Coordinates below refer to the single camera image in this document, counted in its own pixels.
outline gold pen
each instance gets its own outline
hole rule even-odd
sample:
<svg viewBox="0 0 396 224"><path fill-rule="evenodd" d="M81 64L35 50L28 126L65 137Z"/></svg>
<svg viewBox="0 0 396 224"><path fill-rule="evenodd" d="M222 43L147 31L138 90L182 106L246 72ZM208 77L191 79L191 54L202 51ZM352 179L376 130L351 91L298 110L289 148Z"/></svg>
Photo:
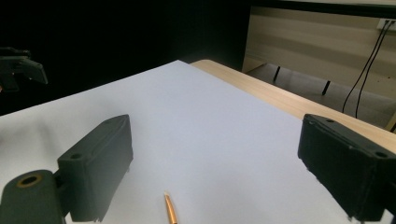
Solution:
<svg viewBox="0 0 396 224"><path fill-rule="evenodd" d="M168 192L165 192L165 202L166 202L166 209L168 210L169 223L177 224L177 217L175 214L175 209L172 205L171 197L169 196Z"/></svg>

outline white sheet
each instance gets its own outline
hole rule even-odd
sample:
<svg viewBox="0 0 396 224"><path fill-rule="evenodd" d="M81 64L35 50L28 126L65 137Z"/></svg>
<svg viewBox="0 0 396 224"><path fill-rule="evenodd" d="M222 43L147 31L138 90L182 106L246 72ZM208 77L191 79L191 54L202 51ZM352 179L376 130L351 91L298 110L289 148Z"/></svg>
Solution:
<svg viewBox="0 0 396 224"><path fill-rule="evenodd" d="M181 224L350 223L297 157L300 120L182 62L0 117L0 188L55 172L63 152L121 114L134 160L104 224L167 223L165 190Z"/></svg>

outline dark background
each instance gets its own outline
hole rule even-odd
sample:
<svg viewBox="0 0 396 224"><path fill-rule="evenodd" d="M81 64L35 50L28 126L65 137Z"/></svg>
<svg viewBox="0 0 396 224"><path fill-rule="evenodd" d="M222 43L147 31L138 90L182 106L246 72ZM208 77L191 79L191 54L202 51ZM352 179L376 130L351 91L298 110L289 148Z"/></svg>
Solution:
<svg viewBox="0 0 396 224"><path fill-rule="evenodd" d="M242 68L250 5L242 1L22 3L0 13L0 47L29 49L49 84L16 75L0 115L181 60Z"/></svg>

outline wooden table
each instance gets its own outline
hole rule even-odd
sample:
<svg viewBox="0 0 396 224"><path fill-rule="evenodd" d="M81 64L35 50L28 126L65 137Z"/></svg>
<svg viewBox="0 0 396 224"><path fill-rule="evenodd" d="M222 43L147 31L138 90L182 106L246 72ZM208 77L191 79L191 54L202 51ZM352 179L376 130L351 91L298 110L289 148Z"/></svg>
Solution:
<svg viewBox="0 0 396 224"><path fill-rule="evenodd" d="M237 72L219 63L202 60L192 63L193 66L212 74L235 87L246 91L270 105L280 108L293 116L302 119L305 114L320 115L336 120L349 129L376 142L380 146L396 153L396 135L375 127L364 121L354 119L324 105L317 104L301 96L262 82L257 78Z"/></svg>

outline black cable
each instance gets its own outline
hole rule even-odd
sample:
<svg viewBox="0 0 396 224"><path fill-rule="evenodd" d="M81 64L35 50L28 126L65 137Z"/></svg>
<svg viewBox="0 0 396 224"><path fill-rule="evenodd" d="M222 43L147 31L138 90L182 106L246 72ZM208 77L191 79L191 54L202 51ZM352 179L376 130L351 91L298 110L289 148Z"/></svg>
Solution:
<svg viewBox="0 0 396 224"><path fill-rule="evenodd" d="M356 85L358 85L359 81L361 80L361 76L363 76L364 70L366 69L367 65L368 65L369 62L371 61L371 59L372 59L372 57L373 57L373 54L374 54L374 52L375 52L375 50L376 50L376 47L377 47L377 45L378 45L378 43L379 43L379 40L380 40L380 38L381 38L381 36L382 36L382 33L384 33L385 26L386 26L387 24L388 24L388 21L385 21L385 24L384 24L384 26L383 26L382 29L381 29L381 33L379 34L378 39L377 39L376 42L375 42L374 49L373 49L372 53L370 54L370 57L369 57L369 59L367 60L366 65L364 65L364 68L363 68L363 70L361 71L361 75L358 77L358 80L356 80L355 84L353 85L352 89L350 90L349 94L347 95L346 100L344 101L343 110L342 110L343 113L344 113L345 108L346 108L347 100L349 99L349 96L350 96L350 94L353 92L353 90L355 90Z"/></svg>
<svg viewBox="0 0 396 224"><path fill-rule="evenodd" d="M367 80L367 77L369 76L369 72L370 72L371 66L373 65L374 59L375 59L376 55L378 54L379 49L381 48L382 41L384 41L385 35L387 34L387 31L389 30L389 28L390 28L390 26L391 26L392 24L393 24L393 21L390 22L389 25L388 25L388 27L387 27L387 29L385 29L385 32L384 32L384 34L382 35L381 40L379 41L378 48L377 48L377 50L376 50L376 52L375 52L375 55L374 55L373 59L371 60L369 67L367 68L366 76L364 77L363 84L361 84L361 90L359 91L358 102L357 102L357 104L356 104L355 118L358 117L359 103L360 103L360 101L361 101L361 92L363 91L364 85L366 84L366 80Z"/></svg>

